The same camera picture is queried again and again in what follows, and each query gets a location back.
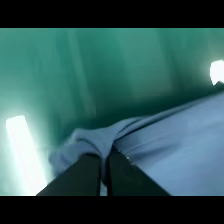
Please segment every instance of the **glowing light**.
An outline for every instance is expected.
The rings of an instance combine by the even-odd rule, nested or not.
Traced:
[[[47,181],[25,117],[7,119],[6,129],[25,194],[36,195]]]
[[[218,60],[211,63],[210,77],[212,84],[215,85],[217,82],[224,83],[224,61]]]

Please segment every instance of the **light fixture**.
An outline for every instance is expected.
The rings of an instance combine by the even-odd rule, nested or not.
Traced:
[[[25,117],[7,119],[6,129],[25,194],[36,195],[47,181]]]
[[[218,60],[211,63],[210,78],[213,85],[215,85],[219,81],[224,83],[224,61],[223,60]]]

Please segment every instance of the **black object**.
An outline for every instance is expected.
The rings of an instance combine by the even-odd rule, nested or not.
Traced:
[[[99,196],[100,165],[98,156],[83,155],[37,196]],[[169,196],[116,149],[107,160],[106,185],[108,196]]]

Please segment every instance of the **light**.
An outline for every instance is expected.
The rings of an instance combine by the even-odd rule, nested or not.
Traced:
[[[7,119],[6,129],[25,194],[36,195],[47,181],[25,117]]]
[[[215,85],[217,82],[224,83],[224,61],[218,60],[211,63],[210,77],[212,84]]]

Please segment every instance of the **light blue cloth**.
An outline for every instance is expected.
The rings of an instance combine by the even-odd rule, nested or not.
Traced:
[[[171,195],[224,195],[224,93],[96,130],[76,129],[50,157],[57,174],[112,145]]]

